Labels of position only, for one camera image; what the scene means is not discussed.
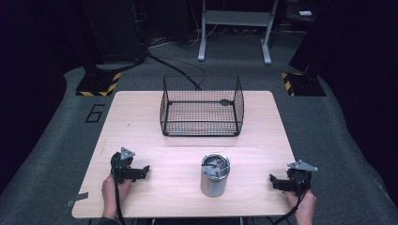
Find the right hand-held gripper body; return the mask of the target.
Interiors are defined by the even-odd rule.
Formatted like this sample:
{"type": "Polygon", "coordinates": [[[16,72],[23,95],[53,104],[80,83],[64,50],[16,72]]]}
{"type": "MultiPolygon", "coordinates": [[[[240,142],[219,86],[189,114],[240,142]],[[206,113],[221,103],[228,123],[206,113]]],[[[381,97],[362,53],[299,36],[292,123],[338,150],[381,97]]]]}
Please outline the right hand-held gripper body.
{"type": "Polygon", "coordinates": [[[285,190],[304,193],[311,188],[312,172],[317,172],[317,167],[302,160],[289,163],[287,167],[288,180],[285,190]]]}

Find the person's right hand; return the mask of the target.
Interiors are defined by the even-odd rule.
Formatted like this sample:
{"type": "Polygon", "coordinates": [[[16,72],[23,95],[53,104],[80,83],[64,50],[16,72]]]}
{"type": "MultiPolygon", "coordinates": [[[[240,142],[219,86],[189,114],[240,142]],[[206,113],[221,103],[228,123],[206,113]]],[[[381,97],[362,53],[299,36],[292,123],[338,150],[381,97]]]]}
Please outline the person's right hand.
{"type": "MultiPolygon", "coordinates": [[[[299,197],[294,192],[284,191],[283,194],[292,207],[298,203],[299,197]]],[[[312,191],[310,189],[307,190],[302,198],[301,203],[298,205],[295,218],[313,218],[316,201],[317,198],[312,191]]]]}

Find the steel cup with lid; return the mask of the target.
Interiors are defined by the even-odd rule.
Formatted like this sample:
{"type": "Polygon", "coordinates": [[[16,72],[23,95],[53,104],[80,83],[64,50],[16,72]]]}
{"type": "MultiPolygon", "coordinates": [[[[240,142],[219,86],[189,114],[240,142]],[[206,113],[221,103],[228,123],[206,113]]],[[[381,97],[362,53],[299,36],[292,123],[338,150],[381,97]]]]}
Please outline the steel cup with lid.
{"type": "Polygon", "coordinates": [[[231,163],[227,156],[216,152],[205,155],[201,164],[202,192],[210,198],[221,196],[230,171],[231,163]]]}

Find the grey tape strip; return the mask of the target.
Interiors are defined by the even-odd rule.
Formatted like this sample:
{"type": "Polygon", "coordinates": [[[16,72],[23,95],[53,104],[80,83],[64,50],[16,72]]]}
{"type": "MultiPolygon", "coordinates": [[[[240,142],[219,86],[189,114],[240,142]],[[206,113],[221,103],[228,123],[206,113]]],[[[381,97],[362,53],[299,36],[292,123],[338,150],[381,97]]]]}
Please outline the grey tape strip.
{"type": "Polygon", "coordinates": [[[76,202],[88,198],[88,192],[77,194],[73,199],[67,200],[66,207],[72,207],[76,202]]]}

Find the white metal stand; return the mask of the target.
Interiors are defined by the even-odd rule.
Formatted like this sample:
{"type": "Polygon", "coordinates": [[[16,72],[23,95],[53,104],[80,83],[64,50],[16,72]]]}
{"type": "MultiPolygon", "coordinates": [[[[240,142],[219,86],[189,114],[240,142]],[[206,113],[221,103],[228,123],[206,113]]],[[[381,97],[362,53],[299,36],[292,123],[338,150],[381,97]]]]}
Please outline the white metal stand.
{"type": "Polygon", "coordinates": [[[272,26],[276,16],[276,9],[279,0],[272,0],[270,12],[250,12],[250,11],[228,11],[228,10],[209,10],[207,9],[207,0],[202,0],[202,30],[201,41],[197,59],[203,62],[206,58],[207,48],[207,25],[238,25],[238,26],[257,26],[266,27],[266,33],[260,40],[263,53],[263,61],[267,66],[271,65],[268,41],[272,26]]]}

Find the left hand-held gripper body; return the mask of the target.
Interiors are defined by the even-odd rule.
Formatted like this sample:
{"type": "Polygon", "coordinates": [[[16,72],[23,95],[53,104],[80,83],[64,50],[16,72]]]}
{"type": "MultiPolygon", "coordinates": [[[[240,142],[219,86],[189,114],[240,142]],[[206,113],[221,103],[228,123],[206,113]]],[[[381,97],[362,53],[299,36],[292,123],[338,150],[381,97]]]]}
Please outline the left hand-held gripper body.
{"type": "Polygon", "coordinates": [[[134,156],[135,153],[126,147],[121,147],[120,151],[112,156],[111,174],[117,183],[122,184],[125,180],[134,181],[134,178],[140,175],[138,169],[133,169],[130,166],[134,156]]]}

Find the black yellow striped base plate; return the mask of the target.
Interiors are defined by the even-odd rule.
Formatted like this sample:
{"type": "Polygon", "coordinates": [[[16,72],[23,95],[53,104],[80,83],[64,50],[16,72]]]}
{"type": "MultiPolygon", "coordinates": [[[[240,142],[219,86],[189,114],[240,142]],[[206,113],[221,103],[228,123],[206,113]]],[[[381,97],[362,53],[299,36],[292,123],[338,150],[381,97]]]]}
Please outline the black yellow striped base plate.
{"type": "Polygon", "coordinates": [[[94,97],[110,96],[117,85],[120,73],[101,73],[100,75],[88,76],[84,75],[76,88],[76,96],[94,97]]]}
{"type": "Polygon", "coordinates": [[[317,78],[302,73],[282,73],[285,89],[291,97],[324,97],[326,95],[317,78]]]}

